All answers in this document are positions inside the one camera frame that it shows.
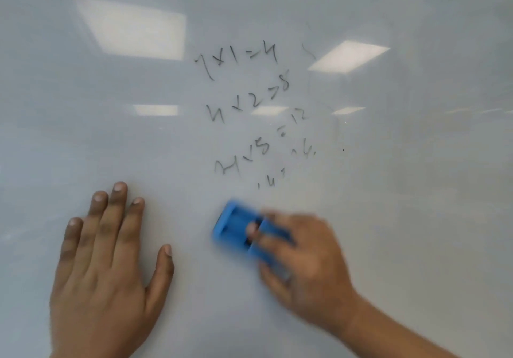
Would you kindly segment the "person's right hand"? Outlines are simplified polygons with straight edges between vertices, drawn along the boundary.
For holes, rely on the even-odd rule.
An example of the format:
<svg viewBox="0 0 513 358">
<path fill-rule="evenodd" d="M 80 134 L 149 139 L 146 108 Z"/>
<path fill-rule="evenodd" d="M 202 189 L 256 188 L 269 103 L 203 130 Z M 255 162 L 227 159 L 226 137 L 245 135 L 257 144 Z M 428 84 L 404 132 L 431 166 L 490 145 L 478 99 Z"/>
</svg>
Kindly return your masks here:
<svg viewBox="0 0 513 358">
<path fill-rule="evenodd" d="M 255 223 L 247 226 L 249 239 L 280 264 L 297 260 L 297 309 L 290 311 L 340 338 L 355 313 L 359 295 L 332 228 L 312 214 L 265 211 L 264 216 L 287 229 L 293 239 L 291 244 L 265 235 Z"/>
</svg>

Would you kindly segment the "person's left hand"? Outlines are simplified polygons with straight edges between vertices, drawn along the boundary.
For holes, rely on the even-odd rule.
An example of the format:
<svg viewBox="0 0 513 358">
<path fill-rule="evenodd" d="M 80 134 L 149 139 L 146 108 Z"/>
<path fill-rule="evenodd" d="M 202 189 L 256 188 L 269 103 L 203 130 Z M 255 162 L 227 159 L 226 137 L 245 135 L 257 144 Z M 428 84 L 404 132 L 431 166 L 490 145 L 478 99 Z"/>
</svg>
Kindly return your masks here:
<svg viewBox="0 0 513 358">
<path fill-rule="evenodd" d="M 73 271 L 64 286 L 56 285 L 55 271 L 49 300 L 49 358 L 130 358 L 160 316 L 145 313 L 148 285 L 139 265 L 143 198 L 130 205 L 126 201 L 112 265 L 98 269 L 98 227 L 109 197 L 105 191 L 93 194 L 82 219 Z"/>
</svg>

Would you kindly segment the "blue whiteboard eraser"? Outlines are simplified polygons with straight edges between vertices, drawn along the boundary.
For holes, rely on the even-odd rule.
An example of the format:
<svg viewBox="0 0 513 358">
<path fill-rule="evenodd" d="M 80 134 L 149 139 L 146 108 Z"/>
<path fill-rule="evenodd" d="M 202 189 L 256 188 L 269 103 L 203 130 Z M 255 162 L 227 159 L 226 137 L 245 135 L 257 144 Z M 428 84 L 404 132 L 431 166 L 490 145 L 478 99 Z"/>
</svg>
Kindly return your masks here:
<svg viewBox="0 0 513 358">
<path fill-rule="evenodd" d="M 265 263 L 280 279 L 289 280 L 291 273 L 280 264 L 274 256 L 262 250 L 247 236 L 247 226 L 255 223 L 258 230 L 268 236 L 275 236 L 293 244 L 290 232 L 276 225 L 260 211 L 241 203 L 229 200 L 222 210 L 215 226 L 212 237 L 218 244 L 231 251 L 244 253 L 250 259 Z"/>
</svg>

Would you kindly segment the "person's right forearm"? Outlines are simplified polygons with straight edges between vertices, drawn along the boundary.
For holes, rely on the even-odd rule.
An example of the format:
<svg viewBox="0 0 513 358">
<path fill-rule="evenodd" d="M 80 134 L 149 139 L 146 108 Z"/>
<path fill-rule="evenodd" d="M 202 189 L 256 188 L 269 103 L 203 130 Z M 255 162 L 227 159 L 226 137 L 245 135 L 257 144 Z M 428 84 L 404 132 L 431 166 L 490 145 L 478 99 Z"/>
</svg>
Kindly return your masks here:
<svg viewBox="0 0 513 358">
<path fill-rule="evenodd" d="M 358 296 L 340 340 L 358 358 L 460 358 Z"/>
</svg>

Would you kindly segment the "white whiteboard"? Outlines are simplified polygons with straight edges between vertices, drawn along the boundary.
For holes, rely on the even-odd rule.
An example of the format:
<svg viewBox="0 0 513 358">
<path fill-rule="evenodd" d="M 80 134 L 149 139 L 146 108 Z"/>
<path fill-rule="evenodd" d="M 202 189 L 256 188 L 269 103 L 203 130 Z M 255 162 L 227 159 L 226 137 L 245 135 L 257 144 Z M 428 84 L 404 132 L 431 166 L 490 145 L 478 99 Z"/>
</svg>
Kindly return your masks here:
<svg viewBox="0 0 513 358">
<path fill-rule="evenodd" d="M 212 238 L 314 213 L 356 288 L 461 358 L 513 358 L 513 0 L 0 0 L 0 358 L 47 358 L 65 227 L 146 201 L 175 278 L 136 358 L 352 358 Z"/>
</svg>

